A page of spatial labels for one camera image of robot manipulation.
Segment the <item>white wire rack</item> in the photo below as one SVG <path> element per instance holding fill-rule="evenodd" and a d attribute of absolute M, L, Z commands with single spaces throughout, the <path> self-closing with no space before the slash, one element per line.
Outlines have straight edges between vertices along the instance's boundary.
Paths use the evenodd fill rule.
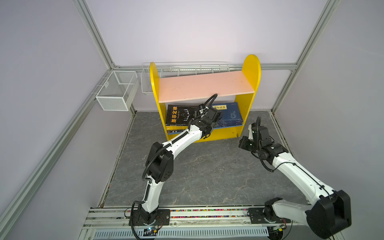
<path fill-rule="evenodd" d="M 141 73 L 141 90 L 153 95 L 149 64 L 143 63 Z M 160 78 L 229 72 L 228 62 L 189 62 L 189 63 L 155 63 Z"/>
<path fill-rule="evenodd" d="M 112 71 L 96 94 L 105 111 L 129 111 L 139 82 L 135 71 Z"/>

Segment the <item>pink shelf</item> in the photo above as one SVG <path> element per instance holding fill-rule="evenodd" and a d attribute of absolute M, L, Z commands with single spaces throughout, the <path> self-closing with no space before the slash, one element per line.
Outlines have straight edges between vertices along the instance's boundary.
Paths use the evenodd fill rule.
<path fill-rule="evenodd" d="M 159 103 L 254 93 L 242 71 L 160 78 Z"/>

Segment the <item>yellow title label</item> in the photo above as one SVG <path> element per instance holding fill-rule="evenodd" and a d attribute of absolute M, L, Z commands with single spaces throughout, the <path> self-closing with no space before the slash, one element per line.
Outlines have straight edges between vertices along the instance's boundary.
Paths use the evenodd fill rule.
<path fill-rule="evenodd" d="M 225 109 L 227 109 L 226 105 L 216 105 L 216 106 L 212 106 L 212 107 L 216 108 L 217 110 L 225 110 Z"/>

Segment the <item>dark gray surface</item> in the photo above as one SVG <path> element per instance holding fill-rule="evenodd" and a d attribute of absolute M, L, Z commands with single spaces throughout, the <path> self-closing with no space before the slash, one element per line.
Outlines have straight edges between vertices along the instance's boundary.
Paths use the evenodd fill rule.
<path fill-rule="evenodd" d="M 267 111 L 250 112 L 248 125 L 262 116 L 276 142 L 280 142 Z M 160 206 L 173 205 L 263 205 L 282 197 L 306 204 L 304 195 L 280 171 L 268 172 L 250 152 L 238 148 L 240 138 L 193 143 L 175 159 L 174 172 L 164 183 Z M 146 182 L 144 164 L 154 142 L 166 137 L 158 113 L 137 113 L 105 206 L 127 206 L 142 200 Z"/>

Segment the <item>stack of books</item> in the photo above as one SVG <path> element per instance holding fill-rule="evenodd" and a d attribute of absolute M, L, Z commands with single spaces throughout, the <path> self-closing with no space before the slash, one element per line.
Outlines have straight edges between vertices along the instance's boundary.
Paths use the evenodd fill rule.
<path fill-rule="evenodd" d="M 213 108 L 221 111 L 218 126 L 215 128 L 235 127 L 243 125 L 237 103 L 212 104 Z M 168 134 L 178 134 L 188 127 L 192 118 L 200 115 L 199 106 L 168 105 L 166 130 Z"/>

